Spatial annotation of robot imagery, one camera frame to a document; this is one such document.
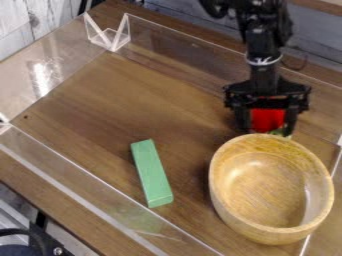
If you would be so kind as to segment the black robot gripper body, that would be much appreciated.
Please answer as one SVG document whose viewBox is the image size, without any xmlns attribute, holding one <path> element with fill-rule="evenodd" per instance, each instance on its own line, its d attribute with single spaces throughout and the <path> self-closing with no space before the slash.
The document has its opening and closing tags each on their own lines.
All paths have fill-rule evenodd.
<svg viewBox="0 0 342 256">
<path fill-rule="evenodd" d="M 225 85 L 224 106 L 235 112 L 248 109 L 308 110 L 311 87 L 292 82 L 278 73 L 275 63 L 252 63 L 250 79 Z"/>
</svg>

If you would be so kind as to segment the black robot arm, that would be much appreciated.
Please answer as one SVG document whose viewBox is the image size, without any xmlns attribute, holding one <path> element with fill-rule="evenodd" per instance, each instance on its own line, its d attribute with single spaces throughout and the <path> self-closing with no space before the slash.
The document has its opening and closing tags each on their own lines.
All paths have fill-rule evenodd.
<svg viewBox="0 0 342 256">
<path fill-rule="evenodd" d="M 286 0 L 199 0 L 207 14 L 220 19 L 235 13 L 246 44 L 250 79 L 223 87 L 224 106 L 236 125 L 248 133 L 292 135 L 298 115 L 308 110 L 311 87 L 283 78 L 278 72 L 280 48 L 292 35 Z"/>
</svg>

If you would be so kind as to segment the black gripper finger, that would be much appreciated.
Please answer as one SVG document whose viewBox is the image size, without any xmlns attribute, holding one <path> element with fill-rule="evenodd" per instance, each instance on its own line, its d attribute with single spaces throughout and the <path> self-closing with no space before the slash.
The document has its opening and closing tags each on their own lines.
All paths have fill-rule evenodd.
<svg viewBox="0 0 342 256">
<path fill-rule="evenodd" d="M 235 117 L 239 129 L 248 133 L 251 131 L 250 109 L 246 107 L 238 107 L 235 109 Z"/>
<path fill-rule="evenodd" d="M 292 134 L 298 116 L 298 107 L 290 106 L 284 114 L 284 126 L 283 126 L 283 136 L 287 137 Z"/>
</svg>

